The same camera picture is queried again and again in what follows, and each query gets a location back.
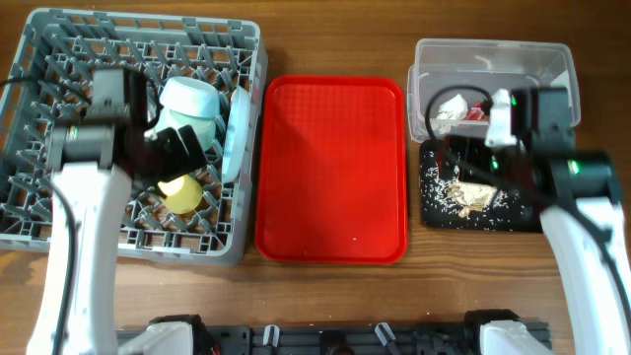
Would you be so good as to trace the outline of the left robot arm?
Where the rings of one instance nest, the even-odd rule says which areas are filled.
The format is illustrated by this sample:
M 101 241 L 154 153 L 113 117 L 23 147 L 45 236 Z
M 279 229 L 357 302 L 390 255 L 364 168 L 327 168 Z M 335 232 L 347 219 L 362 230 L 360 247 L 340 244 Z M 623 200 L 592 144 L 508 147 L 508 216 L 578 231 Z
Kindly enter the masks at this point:
M 52 229 L 44 291 L 30 354 L 116 354 L 113 316 L 118 234 L 134 183 L 156 185 L 206 164 L 191 126 L 154 139 L 150 80 L 124 67 L 99 68 L 77 119 L 46 137 Z

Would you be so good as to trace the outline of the large light blue plate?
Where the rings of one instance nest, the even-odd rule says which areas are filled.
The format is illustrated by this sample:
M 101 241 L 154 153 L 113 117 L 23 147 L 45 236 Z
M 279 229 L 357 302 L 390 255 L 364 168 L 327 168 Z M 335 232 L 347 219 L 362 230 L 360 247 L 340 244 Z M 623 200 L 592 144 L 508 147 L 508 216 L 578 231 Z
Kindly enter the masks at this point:
M 231 109 L 226 132 L 222 182 L 230 183 L 237 179 L 245 155 L 245 144 L 250 115 L 249 92 L 237 87 L 232 94 Z

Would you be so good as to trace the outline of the yellow cup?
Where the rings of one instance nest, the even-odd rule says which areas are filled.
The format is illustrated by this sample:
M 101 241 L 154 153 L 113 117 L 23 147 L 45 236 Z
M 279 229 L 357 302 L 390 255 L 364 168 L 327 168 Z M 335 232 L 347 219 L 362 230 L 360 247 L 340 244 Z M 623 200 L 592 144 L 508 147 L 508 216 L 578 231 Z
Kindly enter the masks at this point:
M 202 199 L 202 187 L 189 175 L 171 181 L 160 181 L 158 188 L 164 195 L 163 204 L 175 214 L 186 214 L 196 209 Z

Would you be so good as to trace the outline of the red snack wrapper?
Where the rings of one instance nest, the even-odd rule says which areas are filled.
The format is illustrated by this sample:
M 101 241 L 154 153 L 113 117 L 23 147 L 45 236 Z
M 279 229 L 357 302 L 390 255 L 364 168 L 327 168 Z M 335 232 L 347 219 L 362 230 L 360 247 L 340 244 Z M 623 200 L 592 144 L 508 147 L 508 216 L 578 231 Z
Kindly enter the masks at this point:
M 466 121 L 487 121 L 488 120 L 488 104 L 479 102 L 472 106 L 466 117 Z

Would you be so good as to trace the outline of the small light blue bowl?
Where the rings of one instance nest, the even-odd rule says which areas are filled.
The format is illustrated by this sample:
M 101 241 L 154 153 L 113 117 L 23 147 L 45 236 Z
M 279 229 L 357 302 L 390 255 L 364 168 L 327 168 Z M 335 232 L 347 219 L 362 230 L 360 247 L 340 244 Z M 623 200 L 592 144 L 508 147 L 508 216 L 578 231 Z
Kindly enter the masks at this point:
M 171 77 L 159 97 L 164 108 L 199 118 L 220 113 L 219 92 L 211 84 L 184 76 Z

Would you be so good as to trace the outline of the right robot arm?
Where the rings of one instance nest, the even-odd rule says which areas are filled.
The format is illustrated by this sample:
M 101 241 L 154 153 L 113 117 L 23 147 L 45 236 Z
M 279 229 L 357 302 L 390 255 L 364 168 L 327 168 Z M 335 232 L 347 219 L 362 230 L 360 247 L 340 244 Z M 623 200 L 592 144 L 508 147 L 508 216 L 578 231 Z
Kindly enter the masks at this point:
M 467 178 L 514 192 L 538 213 L 560 272 L 579 354 L 630 351 L 630 264 L 622 191 L 602 151 L 580 151 L 563 87 L 482 90 L 484 149 L 455 153 L 431 139 Z

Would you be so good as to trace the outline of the green bowl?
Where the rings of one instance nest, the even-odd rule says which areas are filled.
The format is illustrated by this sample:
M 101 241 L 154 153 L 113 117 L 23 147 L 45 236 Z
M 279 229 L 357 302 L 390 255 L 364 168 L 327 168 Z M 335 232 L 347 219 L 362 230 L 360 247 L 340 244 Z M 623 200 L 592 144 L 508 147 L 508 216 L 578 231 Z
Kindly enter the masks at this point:
M 211 119 L 186 115 L 169 108 L 163 108 L 160 113 L 158 123 L 154 127 L 156 132 L 167 128 L 178 131 L 181 127 L 190 125 L 195 136 L 204 151 L 208 151 L 215 139 L 215 122 Z

